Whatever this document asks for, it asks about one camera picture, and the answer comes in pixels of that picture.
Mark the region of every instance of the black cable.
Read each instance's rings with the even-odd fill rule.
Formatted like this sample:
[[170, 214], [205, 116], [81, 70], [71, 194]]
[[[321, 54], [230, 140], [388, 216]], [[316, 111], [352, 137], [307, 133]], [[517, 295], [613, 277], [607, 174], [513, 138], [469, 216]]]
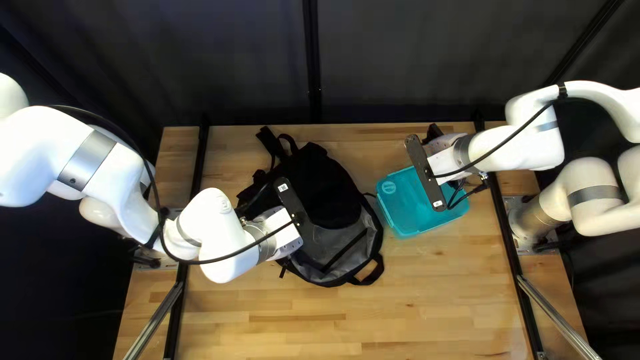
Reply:
[[451, 210], [451, 203], [453, 202], [453, 199], [456, 198], [456, 195], [460, 192], [460, 190], [462, 190], [462, 186], [465, 185], [465, 183], [467, 182], [466, 179], [462, 179], [460, 180], [460, 184], [458, 184], [458, 187], [456, 188], [456, 191], [453, 192], [453, 195], [451, 195], [451, 197], [449, 198], [449, 201], [447, 201], [447, 209]]
[[542, 114], [543, 112], [545, 112], [545, 110], [553, 105], [555, 103], [555, 100], [550, 101], [548, 104], [544, 105], [542, 107], [542, 109], [538, 110], [537, 113], [535, 113], [535, 115], [533, 115], [531, 117], [531, 119], [527, 120], [527, 122], [525, 122], [524, 124], [522, 124], [516, 131], [513, 132], [513, 134], [507, 136], [506, 139], [504, 139], [503, 141], [501, 141], [501, 143], [499, 143], [498, 145], [494, 146], [491, 150], [487, 151], [486, 153], [484, 153], [482, 156], [480, 156], [478, 159], [475, 159], [474, 161], [471, 161], [470, 163], [466, 164], [465, 166], [457, 169], [457, 170], [453, 170], [450, 172], [446, 172], [444, 174], [436, 174], [433, 177], [447, 177], [447, 176], [451, 176], [451, 175], [455, 175], [461, 171], [464, 171], [470, 167], [475, 166], [477, 163], [479, 163], [480, 161], [483, 161], [484, 159], [488, 158], [489, 155], [493, 154], [496, 150], [500, 149], [504, 144], [508, 143], [511, 139], [513, 139], [517, 134], [521, 133], [522, 130], [524, 130], [525, 127], [527, 127], [529, 124], [531, 124], [534, 120], [536, 120], [536, 118], [538, 118], [538, 116], [540, 116], [540, 114]]
[[447, 209], [451, 210], [451, 209], [455, 208], [459, 203], [462, 202], [462, 200], [466, 199], [467, 197], [470, 197], [471, 195], [473, 195], [475, 193], [479, 193], [479, 192], [481, 192], [481, 191], [483, 191], [485, 189], [487, 189], [487, 185], [486, 184], [482, 184], [482, 185], [476, 186], [475, 188], [473, 188], [471, 191], [469, 191], [465, 195], [462, 195], [460, 197], [460, 199], [456, 200], [456, 202], [451, 204], [451, 206], [447, 206]]
[[[67, 105], [49, 105], [50, 108], [54, 108], [54, 109], [59, 109], [59, 110], [70, 110], [70, 111], [75, 111], [84, 115], [88, 115], [91, 116], [95, 119], [98, 119], [100, 121], [103, 121], [105, 124], [109, 124], [110, 126], [114, 127], [115, 129], [118, 130], [118, 132], [120, 132], [120, 136], [122, 136], [125, 140], [128, 140], [129, 145], [133, 148], [133, 150], [135, 152], [138, 153], [138, 156], [140, 156], [140, 158], [142, 159], [142, 163], [145, 166], [145, 169], [147, 170], [147, 175], [149, 176], [149, 180], [150, 180], [150, 185], [151, 188], [154, 191], [154, 200], [156, 202], [156, 213], [158, 214], [158, 224], [162, 224], [164, 222], [164, 215], [162, 214], [162, 211], [160, 211], [160, 209], [162, 208], [160, 206], [160, 196], [158, 195], [158, 189], [156, 186], [156, 180], [154, 178], [153, 173], [151, 172], [151, 168], [149, 167], [149, 164], [147, 163], [147, 161], [145, 160], [144, 156], [142, 155], [142, 152], [140, 151], [140, 148], [138, 147], [138, 145], [136, 144], [135, 141], [133, 141], [133, 139], [118, 125], [116, 125], [114, 122], [105, 119], [104, 117], [101, 117], [98, 114], [92, 113], [90, 111], [87, 110], [83, 110], [80, 108], [75, 108], [73, 106], [67, 106]], [[247, 251], [248, 249], [262, 243], [263, 241], [267, 240], [268, 238], [272, 237], [273, 235], [275, 235], [277, 232], [281, 231], [282, 229], [284, 229], [285, 227], [289, 226], [293, 224], [293, 221], [290, 221], [286, 224], [284, 224], [283, 226], [279, 227], [278, 229], [275, 229], [274, 231], [272, 231], [271, 233], [259, 238], [258, 240], [254, 241], [253, 243], [232, 252], [231, 254], [227, 254], [224, 256], [220, 256], [219, 258], [214, 258], [214, 259], [208, 259], [208, 260], [186, 260], [186, 259], [181, 259], [178, 258], [177, 256], [173, 255], [169, 249], [166, 248], [166, 244], [164, 242], [164, 231], [162, 231], [162, 229], [160, 229], [159, 231], [159, 237], [160, 237], [160, 244], [162, 245], [162, 248], [164, 249], [164, 252], [170, 257], [172, 258], [174, 261], [178, 261], [179, 263], [183, 263], [185, 265], [202, 265], [202, 264], [211, 264], [211, 263], [215, 263], [218, 261], [222, 261], [222, 260], [226, 260], [228, 258], [232, 258], [244, 251]]]

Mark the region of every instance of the black strap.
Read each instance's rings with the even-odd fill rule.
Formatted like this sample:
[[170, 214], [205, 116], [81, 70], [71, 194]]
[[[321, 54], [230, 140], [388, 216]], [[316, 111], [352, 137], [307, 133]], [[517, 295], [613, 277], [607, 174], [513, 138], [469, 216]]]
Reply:
[[357, 234], [355, 238], [353, 238], [351, 241], [349, 241], [349, 243], [343, 247], [340, 251], [338, 251], [338, 253], [336, 253], [336, 255], [334, 255], [331, 260], [329, 260], [329, 262], [327, 264], [325, 264], [322, 269], [320, 269], [320, 271], [322, 271], [322, 273], [326, 274], [327, 271], [329, 271], [329, 269], [331, 268], [331, 266], [338, 261], [338, 259], [340, 259], [342, 257], [342, 255], [344, 255], [345, 252], [347, 252], [352, 246], [354, 246], [360, 239], [362, 239], [365, 235], [367, 234], [367, 229], [365, 228], [364, 230], [360, 231], [360, 234]]
[[260, 142], [264, 145], [267, 151], [271, 154], [271, 156], [276, 156], [280, 161], [286, 159], [288, 157], [287, 153], [284, 151], [282, 144], [276, 138], [276, 136], [269, 130], [268, 127], [263, 126], [260, 129], [260, 132], [255, 135], [255, 137], [260, 140]]
[[164, 221], [166, 220], [166, 216], [169, 214], [169, 209], [167, 209], [167, 208], [161, 208], [159, 211], [160, 211], [160, 214], [162, 215], [162, 217], [161, 217], [160, 221], [158, 222], [158, 225], [154, 229], [154, 232], [149, 237], [149, 241], [147, 241], [143, 245], [147, 249], [153, 249], [154, 244], [156, 243], [156, 240], [158, 239], [158, 236], [160, 236], [160, 231], [162, 231], [162, 229], [164, 228]]
[[374, 281], [378, 280], [380, 275], [382, 275], [382, 273], [385, 272], [385, 263], [384, 263], [384, 261], [382, 261], [382, 254], [377, 253], [371, 259], [377, 263], [376, 268], [373, 269], [373, 271], [369, 275], [367, 275], [367, 277], [362, 279], [362, 281], [356, 279], [355, 276], [352, 276], [348, 280], [349, 283], [354, 284], [354, 285], [371, 285], [371, 284], [373, 284]]
[[291, 148], [291, 154], [295, 154], [298, 151], [298, 146], [296, 145], [296, 141], [293, 140], [291, 135], [289, 135], [289, 134], [280, 134], [280, 135], [278, 135], [278, 139], [287, 140], [287, 142], [289, 143], [289, 147]]

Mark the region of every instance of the teal lid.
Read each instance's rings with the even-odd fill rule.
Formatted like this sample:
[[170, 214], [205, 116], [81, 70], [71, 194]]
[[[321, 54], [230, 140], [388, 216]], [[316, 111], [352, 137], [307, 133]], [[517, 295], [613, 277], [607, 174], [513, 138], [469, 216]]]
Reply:
[[[455, 189], [448, 184], [441, 188], [444, 198], [449, 200]], [[469, 210], [469, 201], [465, 199], [452, 210], [434, 211], [414, 167], [387, 175], [378, 181], [376, 192], [385, 218], [399, 238], [409, 238], [444, 225]], [[465, 191], [460, 190], [456, 200], [464, 194]]]

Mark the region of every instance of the metal bracket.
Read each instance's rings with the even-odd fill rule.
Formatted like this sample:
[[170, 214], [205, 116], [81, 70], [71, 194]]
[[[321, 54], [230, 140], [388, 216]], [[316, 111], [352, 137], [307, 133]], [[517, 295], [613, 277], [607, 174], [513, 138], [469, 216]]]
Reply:
[[296, 229], [302, 236], [302, 240], [312, 239], [314, 226], [307, 212], [305, 211], [305, 207], [302, 205], [302, 201], [293, 190], [293, 186], [287, 178], [279, 177], [276, 181], [273, 182], [273, 188], [278, 194], [278, 198], [282, 201], [282, 205], [289, 212], [289, 216], [291, 220], [293, 220], [293, 224], [296, 226]]
[[444, 198], [440, 185], [438, 185], [437, 179], [433, 177], [433, 171], [427, 160], [427, 154], [424, 152], [422, 144], [420, 143], [420, 138], [415, 134], [407, 136], [404, 139], [404, 148], [409, 154], [416, 173], [418, 173], [418, 178], [422, 183], [422, 188], [427, 194], [433, 211], [445, 211], [447, 209], [447, 201]]

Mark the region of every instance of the silver metal band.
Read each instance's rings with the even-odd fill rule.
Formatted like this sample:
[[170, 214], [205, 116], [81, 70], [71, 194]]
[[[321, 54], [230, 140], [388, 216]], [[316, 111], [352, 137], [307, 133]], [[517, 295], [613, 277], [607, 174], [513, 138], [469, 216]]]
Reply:
[[572, 192], [567, 197], [569, 206], [574, 207], [585, 201], [596, 199], [622, 199], [620, 189], [614, 185], [596, 185]]
[[551, 122], [546, 122], [546, 123], [544, 123], [542, 125], [538, 125], [538, 126], [534, 127], [533, 129], [536, 132], [541, 133], [543, 131], [555, 129], [557, 127], [558, 127], [558, 121], [551, 121]]
[[107, 158], [116, 142], [93, 130], [58, 175], [58, 181], [81, 192]]
[[[475, 135], [476, 134], [462, 136], [453, 144], [453, 154], [456, 158], [458, 166], [463, 167], [471, 162], [471, 159], [469, 159], [469, 144], [471, 143], [471, 139], [473, 139]], [[478, 174], [480, 172], [480, 170], [476, 167], [470, 167], [465, 171], [472, 174]]]
[[189, 237], [189, 235], [187, 235], [183, 230], [182, 227], [180, 226], [180, 216], [178, 216], [175, 219], [175, 228], [178, 229], [178, 233], [180, 234], [180, 236], [184, 239], [184, 241], [192, 244], [195, 247], [202, 247], [202, 243], [199, 242], [198, 240], [192, 239], [191, 237]]
[[[259, 238], [267, 235], [267, 230], [260, 222], [249, 221], [246, 225], [243, 226], [243, 230], [247, 233], [250, 233], [253, 236], [254, 240], [258, 240]], [[278, 250], [276, 247], [276, 238], [272, 236], [267, 240], [264, 240], [262, 243], [258, 244], [258, 262], [256, 264], [262, 263], [268, 258], [270, 258], [275, 252]]]
[[534, 243], [549, 231], [564, 224], [547, 215], [540, 206], [540, 196], [531, 199], [523, 208], [509, 213], [511, 231], [526, 243]]

